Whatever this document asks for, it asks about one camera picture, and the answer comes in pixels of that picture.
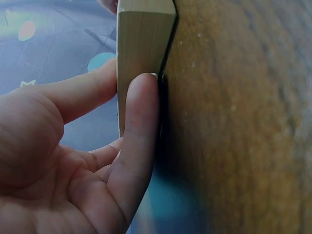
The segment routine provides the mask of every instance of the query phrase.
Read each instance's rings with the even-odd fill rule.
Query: fingernail
[[[153,76],[155,76],[156,78],[158,78],[158,75],[156,73],[151,73]]]

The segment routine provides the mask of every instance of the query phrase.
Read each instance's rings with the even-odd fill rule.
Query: light wood piece
[[[119,0],[117,11],[118,115],[123,136],[128,87],[141,73],[159,72],[176,10],[172,0]]]

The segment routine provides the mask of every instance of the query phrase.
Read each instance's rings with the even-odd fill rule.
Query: hand
[[[92,152],[59,144],[64,124],[115,94],[113,59],[88,74],[0,97],[1,233],[126,232],[151,177],[155,77],[131,83],[123,139]]]
[[[117,13],[118,0],[97,0],[101,5],[106,7],[110,12]]]

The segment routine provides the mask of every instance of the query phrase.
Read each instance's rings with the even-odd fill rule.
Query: teal dot
[[[100,53],[98,55],[95,55],[88,64],[88,72],[91,72],[99,67],[101,67],[103,64],[105,64],[108,60],[111,58],[116,57],[113,53]]]

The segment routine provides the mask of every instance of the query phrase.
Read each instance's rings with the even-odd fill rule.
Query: textured brown surface
[[[312,233],[312,1],[176,0],[165,158],[217,233]]]

